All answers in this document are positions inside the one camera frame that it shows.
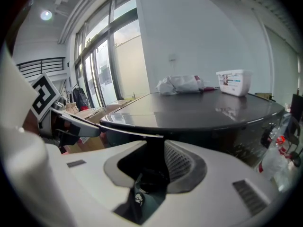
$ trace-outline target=black metal railing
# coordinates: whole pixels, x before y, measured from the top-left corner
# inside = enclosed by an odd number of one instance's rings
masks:
[[[53,57],[18,64],[19,71],[25,78],[39,75],[43,72],[64,70],[65,57]]]

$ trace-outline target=ceiling light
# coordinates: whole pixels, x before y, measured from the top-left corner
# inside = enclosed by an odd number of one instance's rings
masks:
[[[40,18],[41,18],[42,20],[50,20],[50,19],[52,18],[52,13],[51,13],[51,11],[48,11],[48,10],[43,11],[43,12],[41,13],[41,15],[40,15]]]

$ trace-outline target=table top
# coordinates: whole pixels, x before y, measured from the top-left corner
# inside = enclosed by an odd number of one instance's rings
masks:
[[[284,108],[255,95],[220,90],[164,96],[151,93],[103,117],[100,124],[156,131],[203,131],[261,121]]]

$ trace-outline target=white plastic container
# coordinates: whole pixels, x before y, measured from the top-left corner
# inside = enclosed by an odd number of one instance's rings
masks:
[[[219,78],[220,90],[235,96],[245,96],[250,90],[252,71],[226,70],[216,73]]]

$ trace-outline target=white plastic bag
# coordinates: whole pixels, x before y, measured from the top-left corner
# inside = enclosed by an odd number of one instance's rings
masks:
[[[203,90],[204,84],[199,76],[168,76],[159,81],[156,86],[163,95],[174,95],[177,93],[199,92]]]

